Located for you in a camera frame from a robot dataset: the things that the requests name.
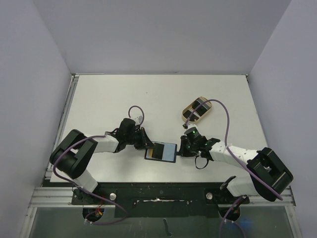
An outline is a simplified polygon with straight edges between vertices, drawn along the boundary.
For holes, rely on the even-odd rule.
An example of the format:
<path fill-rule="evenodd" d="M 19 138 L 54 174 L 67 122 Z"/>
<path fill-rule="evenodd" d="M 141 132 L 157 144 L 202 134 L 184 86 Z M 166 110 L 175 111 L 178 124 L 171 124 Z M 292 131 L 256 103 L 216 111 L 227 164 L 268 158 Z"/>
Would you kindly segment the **black leather card holder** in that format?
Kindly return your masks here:
<path fill-rule="evenodd" d="M 177 144 L 154 141 L 154 144 L 155 143 L 164 144 L 163 158 L 161 160 L 154 159 L 154 158 L 147 158 L 147 151 L 149 149 L 146 149 L 145 157 L 144 157 L 145 160 L 152 160 L 152 161 L 158 161 L 158 162 L 167 162 L 167 163 L 175 163 L 176 162 Z"/>

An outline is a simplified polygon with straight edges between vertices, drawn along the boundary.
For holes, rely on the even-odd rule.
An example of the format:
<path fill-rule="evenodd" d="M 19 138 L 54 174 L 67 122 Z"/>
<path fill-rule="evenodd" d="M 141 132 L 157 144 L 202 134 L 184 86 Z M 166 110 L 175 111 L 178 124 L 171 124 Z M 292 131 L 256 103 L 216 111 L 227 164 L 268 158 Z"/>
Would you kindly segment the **gold VIP credit card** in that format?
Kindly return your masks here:
<path fill-rule="evenodd" d="M 147 151 L 147 158 L 152 158 L 153 157 L 153 149 L 149 149 L 148 151 Z"/>

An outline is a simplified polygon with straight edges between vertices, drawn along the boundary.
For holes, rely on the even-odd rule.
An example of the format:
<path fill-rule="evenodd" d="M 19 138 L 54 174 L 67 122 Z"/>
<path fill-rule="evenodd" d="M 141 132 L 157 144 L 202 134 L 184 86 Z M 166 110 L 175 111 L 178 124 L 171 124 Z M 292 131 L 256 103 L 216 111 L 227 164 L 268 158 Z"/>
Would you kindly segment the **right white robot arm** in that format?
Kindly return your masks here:
<path fill-rule="evenodd" d="M 207 139 L 196 127 L 186 130 L 180 140 L 178 155 L 181 157 L 201 157 L 207 162 L 223 162 L 247 171 L 248 176 L 234 176 L 225 182 L 220 196 L 227 203 L 241 195 L 257 194 L 274 202 L 294 179 L 289 169 L 270 148 L 249 150 L 226 144 L 216 138 Z"/>

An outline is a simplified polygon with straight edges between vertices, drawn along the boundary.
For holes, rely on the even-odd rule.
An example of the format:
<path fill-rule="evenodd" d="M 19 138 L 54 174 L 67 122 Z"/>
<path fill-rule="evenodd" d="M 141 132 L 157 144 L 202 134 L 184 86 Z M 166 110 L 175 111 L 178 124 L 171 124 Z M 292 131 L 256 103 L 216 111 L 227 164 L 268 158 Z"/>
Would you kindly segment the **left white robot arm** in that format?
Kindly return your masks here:
<path fill-rule="evenodd" d="M 133 145 L 137 150 L 154 148 L 146 131 L 133 119 L 124 118 L 120 126 L 104 135 L 87 136 L 71 130 L 50 156 L 53 173 L 60 179 L 84 190 L 83 198 L 94 204 L 100 200 L 98 182 L 87 166 L 95 153 L 118 153 Z"/>

